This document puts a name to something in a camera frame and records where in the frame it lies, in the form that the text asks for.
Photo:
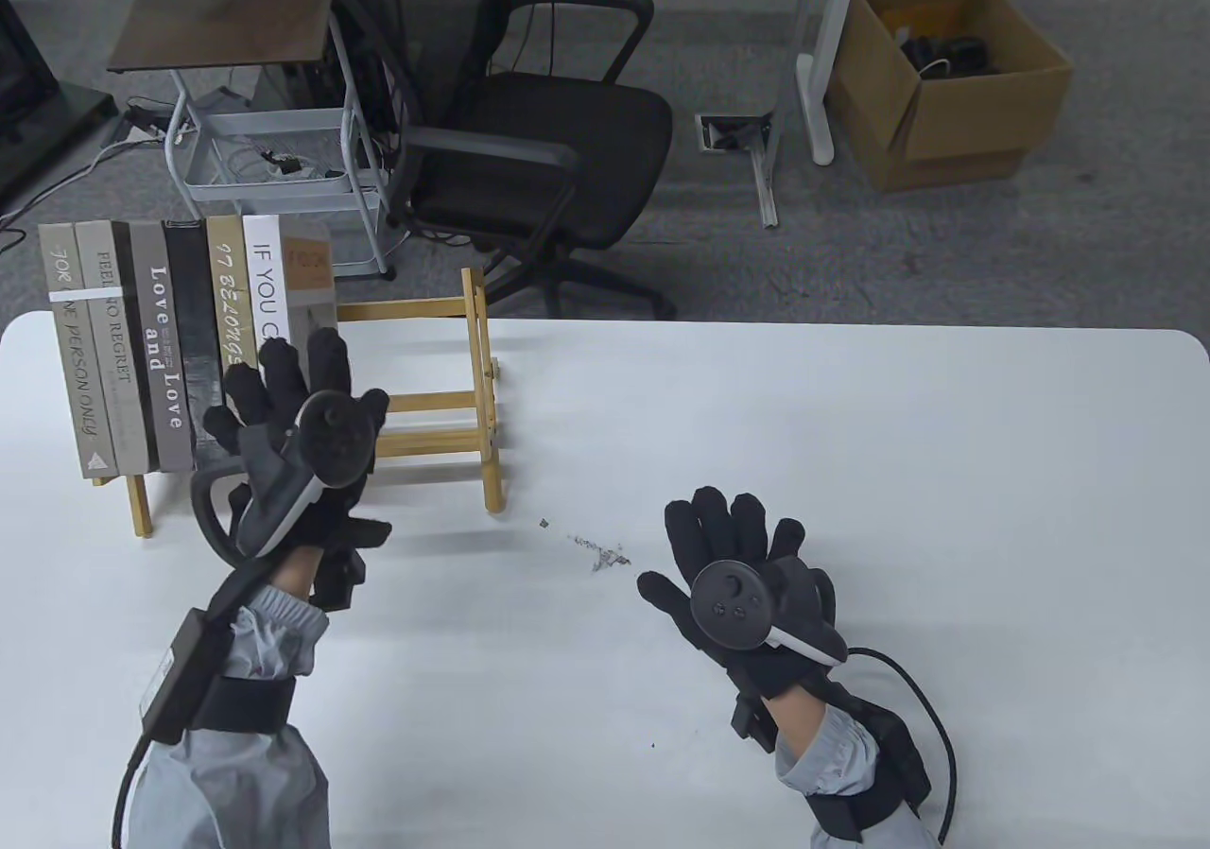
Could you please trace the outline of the person's right hand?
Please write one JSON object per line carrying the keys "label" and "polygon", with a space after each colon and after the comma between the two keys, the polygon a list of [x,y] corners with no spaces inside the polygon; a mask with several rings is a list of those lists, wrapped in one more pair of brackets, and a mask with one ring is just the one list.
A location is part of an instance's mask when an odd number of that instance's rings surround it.
{"label": "person's right hand", "polygon": [[[789,555],[803,543],[803,529],[793,520],[782,522],[770,541],[766,512],[751,493],[734,502],[714,487],[696,490],[691,499],[674,499],[666,506],[666,535],[680,576],[692,584],[708,564],[738,560],[764,564],[770,558]],[[805,689],[820,668],[793,649],[722,649],[701,633],[693,620],[690,597],[666,576],[647,571],[639,574],[640,596],[673,620],[682,639],[708,655],[747,698],[759,698],[778,729],[780,741],[793,757],[807,753],[822,730],[826,703]]]}

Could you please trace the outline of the person's left hand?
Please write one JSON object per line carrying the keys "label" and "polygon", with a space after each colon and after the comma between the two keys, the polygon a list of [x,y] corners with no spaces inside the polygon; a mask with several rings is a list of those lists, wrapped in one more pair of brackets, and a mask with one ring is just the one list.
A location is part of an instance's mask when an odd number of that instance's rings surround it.
{"label": "person's left hand", "polygon": [[237,362],[224,372],[223,389],[225,403],[207,409],[203,426],[225,460],[191,481],[198,529],[234,567],[318,549],[310,601],[348,608],[365,581],[362,551],[390,535],[388,522],[355,516],[388,395],[355,394],[348,348],[333,327],[312,333],[302,348],[269,339],[255,368]]}

